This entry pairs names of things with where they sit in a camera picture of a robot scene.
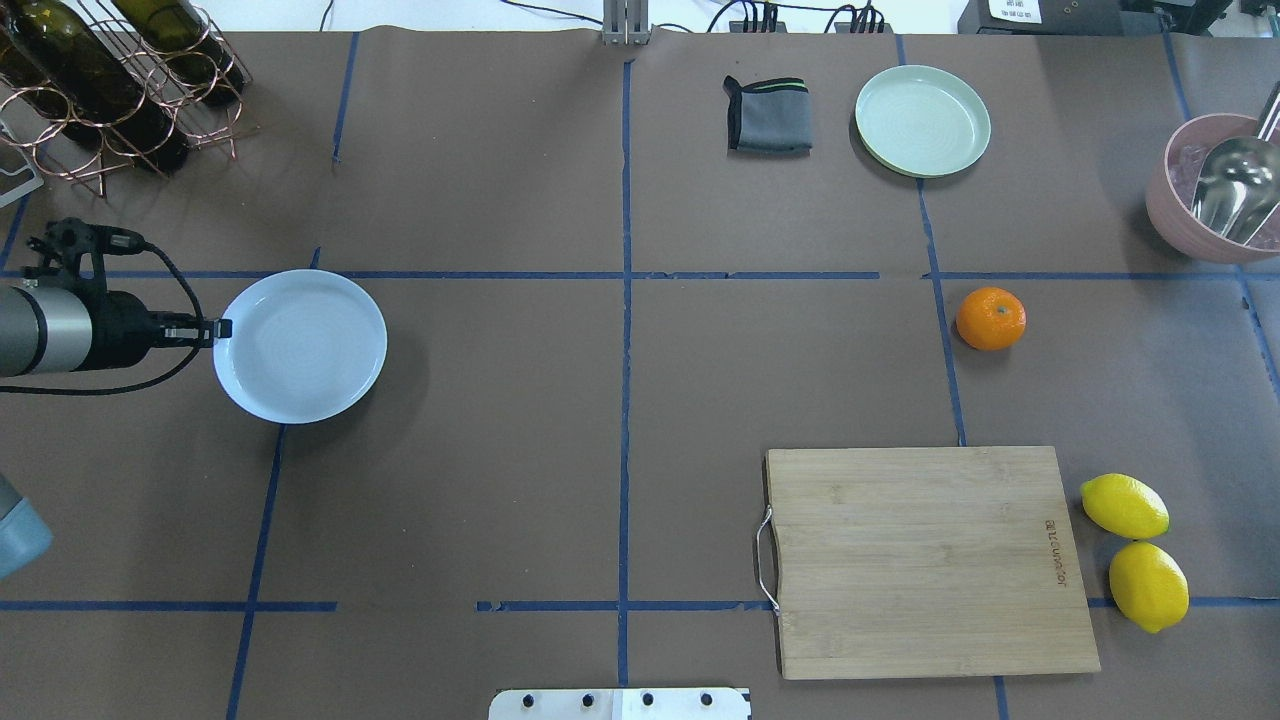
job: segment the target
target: cable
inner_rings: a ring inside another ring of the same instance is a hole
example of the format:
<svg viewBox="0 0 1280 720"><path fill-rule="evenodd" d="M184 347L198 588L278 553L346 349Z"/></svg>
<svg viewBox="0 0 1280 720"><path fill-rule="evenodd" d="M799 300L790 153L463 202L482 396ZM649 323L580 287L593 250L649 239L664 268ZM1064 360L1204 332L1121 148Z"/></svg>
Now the cable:
<svg viewBox="0 0 1280 720"><path fill-rule="evenodd" d="M714 31L716 29L716 23L719 22L721 17L723 17L724 13L728 12L730 8L732 8L733 5L737 5L737 4L742 4L742 27L744 28L746 27L746 17L748 17L746 15L746 9L748 8L751 9L751 24L754 26L756 22L759 22L758 17L755 15L755 3L753 3L751 0L733 0L732 3L726 3L723 6L721 6L721 9L712 18L710 24L707 26L707 32Z"/></svg>
<svg viewBox="0 0 1280 720"><path fill-rule="evenodd" d="M849 10L849 13L852 15L850 23L858 22L858 8L854 8L852 5L841 5L840 8L836 8L835 13L831 14L831 19L827 20L827 27L822 28L823 35L831 32L831 26L836 24L836 18L840 17L840 13L844 13L845 10Z"/></svg>
<svg viewBox="0 0 1280 720"><path fill-rule="evenodd" d="M169 269L169 274L172 274L174 279L178 281L178 284L182 286L183 292L187 293L187 299L191 300L191 309L196 311L196 327L202 328L205 324L205 313L204 310L200 309L200 300L196 297L196 292L191 290L191 284L187 283L187 278L182 277L182 270L179 270L178 266L173 264L173 260L170 260L169 256L165 255L164 251L156 247L155 245L145 242L142 247L148 252L154 252L156 258L160 258L160 261L164 263L164 266ZM105 395L124 395L125 392L147 389L148 387L155 387L168 380L169 378L183 372L187 368L187 365L191 365L191 361L195 360L196 355L198 354L200 354L200 346L197 345L191 348L191 352L188 352L186 357L179 360L178 364L174 365L173 368L169 368L169 370L165 372L164 374L156 375L150 380L136 383L132 386L99 388L99 389L0 386L0 392L9 392L14 395L60 395L70 397L100 397Z"/></svg>
<svg viewBox="0 0 1280 720"><path fill-rule="evenodd" d="M334 3L334 0L329 0L329 5L325 6L324 14L320 15L320 29L321 31L324 29L325 20L329 19L329 10L333 10L333 3Z"/></svg>
<svg viewBox="0 0 1280 720"><path fill-rule="evenodd" d="M884 32L884 13L881 13L867 0L867 5L856 15L858 28L850 26L849 32L877 33Z"/></svg>
<svg viewBox="0 0 1280 720"><path fill-rule="evenodd" d="M570 13L568 10L559 10L556 8L543 8L541 5L526 5L525 3L516 3L516 0L498 0L503 5L512 5L516 8L524 8L526 10L543 10L545 13L556 13L557 15L564 15L568 18L576 18L580 20L586 20L589 23L595 23L598 26L604 26L604 20L598 20L595 18L589 18L586 15L580 15L577 13Z"/></svg>
<svg viewBox="0 0 1280 720"><path fill-rule="evenodd" d="M838 8L814 8L813 5L787 5L785 3L773 3L772 0L769 1L769 4L776 5L778 8L786 8L788 10L813 10L815 13L832 13L838 9Z"/></svg>

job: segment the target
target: lemon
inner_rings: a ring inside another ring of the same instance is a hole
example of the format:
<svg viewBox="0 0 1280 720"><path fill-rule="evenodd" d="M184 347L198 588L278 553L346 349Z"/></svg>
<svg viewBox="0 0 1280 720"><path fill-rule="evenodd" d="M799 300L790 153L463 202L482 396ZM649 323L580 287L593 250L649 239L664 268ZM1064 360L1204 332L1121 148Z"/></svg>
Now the lemon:
<svg viewBox="0 0 1280 720"><path fill-rule="evenodd" d="M1169 532L1169 510L1156 491L1129 475L1107 473L1080 486L1084 514L1105 530L1129 539Z"/></svg>
<svg viewBox="0 0 1280 720"><path fill-rule="evenodd" d="M1181 568L1149 542L1132 542L1117 552L1107 578L1116 607L1148 633L1176 625L1190 606Z"/></svg>

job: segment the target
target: pale green plate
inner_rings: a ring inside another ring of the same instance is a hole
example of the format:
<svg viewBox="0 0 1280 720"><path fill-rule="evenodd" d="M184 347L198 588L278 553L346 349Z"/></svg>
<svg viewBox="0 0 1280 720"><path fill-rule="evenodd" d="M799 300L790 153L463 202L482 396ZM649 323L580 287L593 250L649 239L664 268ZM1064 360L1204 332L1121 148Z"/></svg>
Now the pale green plate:
<svg viewBox="0 0 1280 720"><path fill-rule="evenodd" d="M858 94L854 122L872 156L916 178L963 170L991 141L982 97L965 81L927 65L899 65L869 79Z"/></svg>

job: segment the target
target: metal handle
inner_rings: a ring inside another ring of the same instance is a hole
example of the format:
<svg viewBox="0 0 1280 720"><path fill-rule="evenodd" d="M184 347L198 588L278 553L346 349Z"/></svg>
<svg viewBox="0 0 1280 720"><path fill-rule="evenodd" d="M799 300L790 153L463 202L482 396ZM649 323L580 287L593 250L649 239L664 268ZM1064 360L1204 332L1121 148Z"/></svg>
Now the metal handle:
<svg viewBox="0 0 1280 720"><path fill-rule="evenodd" d="M1262 106L1262 115L1258 117L1254 136L1262 140L1270 138L1276 129L1276 120L1280 120L1280 82L1271 88L1271 97L1267 97L1267 104Z"/></svg>
<svg viewBox="0 0 1280 720"><path fill-rule="evenodd" d="M773 598L773 593L769 588L764 585L764 561L760 559L760 536L764 533L764 527L769 524L773 519L773 506L767 505L764 507L764 519L760 520L760 527L755 529L755 582L760 583L760 589L764 591L764 597L769 598L769 605L773 606L773 614L778 618L782 616L782 607L778 606L778 601Z"/></svg>

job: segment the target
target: gray cloth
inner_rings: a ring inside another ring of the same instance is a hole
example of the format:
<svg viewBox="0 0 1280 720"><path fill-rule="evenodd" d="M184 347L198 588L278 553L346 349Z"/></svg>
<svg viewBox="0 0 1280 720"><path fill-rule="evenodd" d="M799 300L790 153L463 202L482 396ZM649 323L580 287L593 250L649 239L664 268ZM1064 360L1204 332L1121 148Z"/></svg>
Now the gray cloth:
<svg viewBox="0 0 1280 720"><path fill-rule="evenodd" d="M803 155L813 147L809 88L799 78L739 85L724 77L728 102L728 146L742 152Z"/></svg>

